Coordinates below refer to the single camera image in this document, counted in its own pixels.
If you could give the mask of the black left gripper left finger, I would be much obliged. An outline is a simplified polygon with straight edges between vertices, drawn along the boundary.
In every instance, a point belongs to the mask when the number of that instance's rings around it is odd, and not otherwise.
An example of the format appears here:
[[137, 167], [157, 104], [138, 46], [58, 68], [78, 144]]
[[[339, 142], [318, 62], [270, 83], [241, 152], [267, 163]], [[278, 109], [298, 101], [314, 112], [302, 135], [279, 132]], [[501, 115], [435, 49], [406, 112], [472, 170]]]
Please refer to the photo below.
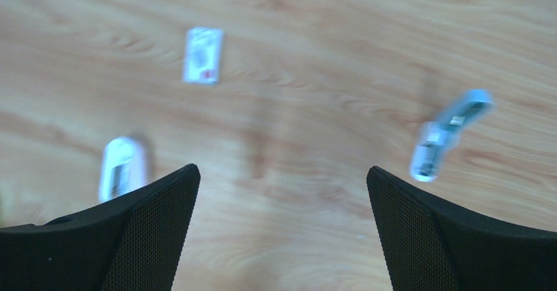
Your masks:
[[200, 172], [189, 164], [44, 225], [1, 229], [2, 290], [171, 290]]

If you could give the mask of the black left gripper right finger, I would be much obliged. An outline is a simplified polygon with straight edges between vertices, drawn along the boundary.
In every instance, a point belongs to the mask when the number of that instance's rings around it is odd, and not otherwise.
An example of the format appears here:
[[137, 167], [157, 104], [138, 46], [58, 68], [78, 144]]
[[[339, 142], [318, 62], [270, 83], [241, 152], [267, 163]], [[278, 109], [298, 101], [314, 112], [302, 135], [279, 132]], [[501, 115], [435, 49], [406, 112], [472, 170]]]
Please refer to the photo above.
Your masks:
[[378, 166], [367, 187], [394, 290], [556, 289], [556, 233], [474, 212]]

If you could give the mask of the grey white stapler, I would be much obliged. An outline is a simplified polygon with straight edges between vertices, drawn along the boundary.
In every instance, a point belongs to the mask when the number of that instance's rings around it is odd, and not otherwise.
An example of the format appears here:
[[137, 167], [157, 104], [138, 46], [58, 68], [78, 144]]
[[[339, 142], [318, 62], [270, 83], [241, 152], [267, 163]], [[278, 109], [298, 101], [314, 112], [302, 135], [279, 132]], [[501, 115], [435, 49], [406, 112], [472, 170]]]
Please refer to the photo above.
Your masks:
[[424, 123], [409, 166], [411, 177], [423, 183], [434, 181], [444, 157], [457, 146], [461, 133], [492, 107], [493, 97], [488, 90], [471, 89]]

